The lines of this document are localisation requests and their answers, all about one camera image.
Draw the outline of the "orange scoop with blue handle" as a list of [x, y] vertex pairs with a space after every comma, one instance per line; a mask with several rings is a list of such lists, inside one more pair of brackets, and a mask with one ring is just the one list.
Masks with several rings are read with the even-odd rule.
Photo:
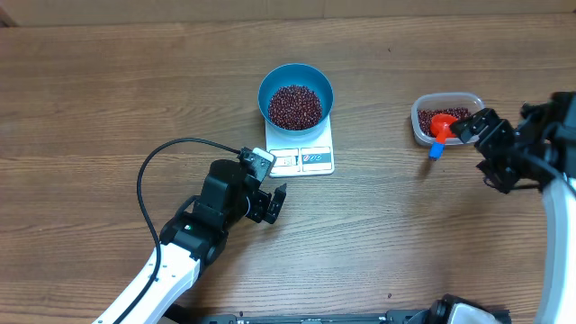
[[455, 135], [451, 130], [451, 125], [457, 122], [457, 119], [445, 113], [439, 113], [432, 117], [430, 122], [430, 131], [434, 136], [434, 142], [428, 152], [428, 158], [436, 161], [442, 157], [446, 141], [454, 138]]

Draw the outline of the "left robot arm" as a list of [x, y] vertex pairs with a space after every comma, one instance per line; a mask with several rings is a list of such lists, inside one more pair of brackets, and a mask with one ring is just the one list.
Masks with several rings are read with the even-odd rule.
[[260, 185], [275, 157], [255, 149], [238, 161], [211, 163], [200, 194], [189, 198], [161, 230], [159, 246], [148, 262], [97, 323], [157, 323], [173, 303], [191, 289], [202, 272], [221, 255], [230, 228], [247, 217], [274, 223], [286, 186], [265, 193]]

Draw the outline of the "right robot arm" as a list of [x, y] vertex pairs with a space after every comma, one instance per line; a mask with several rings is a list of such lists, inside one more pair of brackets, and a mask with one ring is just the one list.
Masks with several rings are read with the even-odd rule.
[[476, 136], [477, 168], [508, 194], [521, 179], [537, 183], [546, 215], [544, 286], [536, 323], [575, 321], [575, 93], [553, 93], [546, 103], [521, 107], [522, 121], [485, 108], [451, 124], [460, 140]]

